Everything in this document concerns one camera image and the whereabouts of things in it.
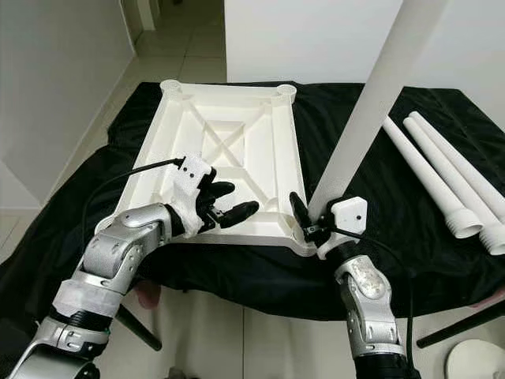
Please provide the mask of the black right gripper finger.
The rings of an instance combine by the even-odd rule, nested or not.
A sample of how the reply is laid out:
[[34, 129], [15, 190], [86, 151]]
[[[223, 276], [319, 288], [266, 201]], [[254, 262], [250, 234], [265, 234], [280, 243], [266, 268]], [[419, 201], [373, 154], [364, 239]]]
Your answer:
[[293, 217], [296, 219], [300, 230], [310, 230], [313, 227], [313, 220], [311, 220], [307, 206], [297, 192], [289, 194], [289, 202], [292, 207]]

